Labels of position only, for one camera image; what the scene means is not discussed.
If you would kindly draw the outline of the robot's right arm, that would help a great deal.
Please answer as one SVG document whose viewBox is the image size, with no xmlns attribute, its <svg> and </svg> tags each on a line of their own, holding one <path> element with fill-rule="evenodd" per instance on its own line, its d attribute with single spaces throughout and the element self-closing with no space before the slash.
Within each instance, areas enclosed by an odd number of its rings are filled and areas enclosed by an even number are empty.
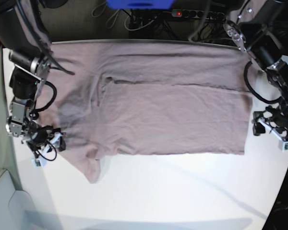
<svg viewBox="0 0 288 230">
<path fill-rule="evenodd" d="M 39 113 L 48 109 L 57 96 L 47 78 L 51 69 L 72 75 L 53 57 L 51 40 L 39 14 L 38 0 L 0 0 L 0 42 L 10 50 L 14 64 L 9 86 L 13 99 L 6 129 L 22 137 L 33 153 L 64 151 L 60 128 L 36 123 Z"/>
</svg>

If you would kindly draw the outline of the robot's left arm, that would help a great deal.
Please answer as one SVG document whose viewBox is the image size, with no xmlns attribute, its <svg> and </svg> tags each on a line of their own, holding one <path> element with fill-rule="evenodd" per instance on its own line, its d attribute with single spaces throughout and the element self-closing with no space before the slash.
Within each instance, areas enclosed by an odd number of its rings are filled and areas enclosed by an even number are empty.
<svg viewBox="0 0 288 230">
<path fill-rule="evenodd" d="M 267 100 L 250 85 L 249 61 L 244 69 L 244 82 L 259 101 L 268 106 L 253 113 L 253 133 L 259 136 L 269 130 L 288 140 L 288 64 L 282 60 L 282 45 L 273 34 L 273 22 L 288 6 L 288 0 L 235 0 L 223 24 L 236 46 L 247 53 L 266 73 L 268 82 L 280 91 L 280 97 Z"/>
</svg>

